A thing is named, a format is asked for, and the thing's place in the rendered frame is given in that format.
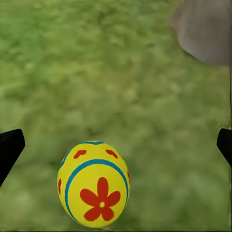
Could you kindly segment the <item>easter egg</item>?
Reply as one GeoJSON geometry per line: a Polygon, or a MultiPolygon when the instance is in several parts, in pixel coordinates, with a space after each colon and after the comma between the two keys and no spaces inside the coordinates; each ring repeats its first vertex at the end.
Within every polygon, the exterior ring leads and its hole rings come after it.
{"type": "Polygon", "coordinates": [[[58,171],[58,195],[77,223],[100,228],[122,214],[130,193],[130,176],[120,153],[101,141],[73,147],[58,171]]]}

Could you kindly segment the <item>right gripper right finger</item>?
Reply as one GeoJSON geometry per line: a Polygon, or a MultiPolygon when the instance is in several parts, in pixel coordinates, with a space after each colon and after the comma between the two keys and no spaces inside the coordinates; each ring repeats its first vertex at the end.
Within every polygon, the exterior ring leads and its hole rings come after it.
{"type": "Polygon", "coordinates": [[[232,167],[232,130],[222,128],[217,138],[217,147],[232,167]]]}

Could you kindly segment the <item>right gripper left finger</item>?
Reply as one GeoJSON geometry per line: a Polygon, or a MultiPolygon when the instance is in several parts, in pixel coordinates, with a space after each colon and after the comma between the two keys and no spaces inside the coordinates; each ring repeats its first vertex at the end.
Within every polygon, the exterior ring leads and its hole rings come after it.
{"type": "Polygon", "coordinates": [[[24,147],[25,139],[20,128],[0,134],[0,186],[19,158],[24,147]]]}

